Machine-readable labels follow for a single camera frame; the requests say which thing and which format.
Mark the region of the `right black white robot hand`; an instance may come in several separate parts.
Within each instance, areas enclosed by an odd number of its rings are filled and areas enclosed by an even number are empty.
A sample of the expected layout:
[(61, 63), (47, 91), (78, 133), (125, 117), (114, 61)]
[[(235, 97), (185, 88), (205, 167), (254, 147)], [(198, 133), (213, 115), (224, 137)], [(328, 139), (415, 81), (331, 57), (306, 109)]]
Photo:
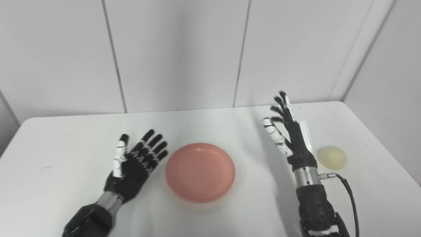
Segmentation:
[(281, 154), (287, 158), (292, 171), (299, 168), (317, 168), (317, 161), (311, 149), (307, 147), (310, 142), (304, 132), (304, 124), (295, 119), (288, 95), (280, 91), (274, 100), (278, 105), (271, 105), (270, 110), (278, 115), (262, 119), (266, 132)]

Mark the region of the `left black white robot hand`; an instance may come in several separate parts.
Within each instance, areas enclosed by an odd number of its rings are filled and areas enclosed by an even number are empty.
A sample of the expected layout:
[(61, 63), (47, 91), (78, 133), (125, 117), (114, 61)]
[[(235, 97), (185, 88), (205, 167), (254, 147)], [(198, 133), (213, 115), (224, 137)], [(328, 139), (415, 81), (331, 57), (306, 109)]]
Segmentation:
[(122, 204), (135, 198), (158, 164), (168, 155), (167, 142), (162, 134), (150, 129), (130, 152), (124, 154), (123, 177), (114, 177), (110, 172), (104, 192), (117, 195)]

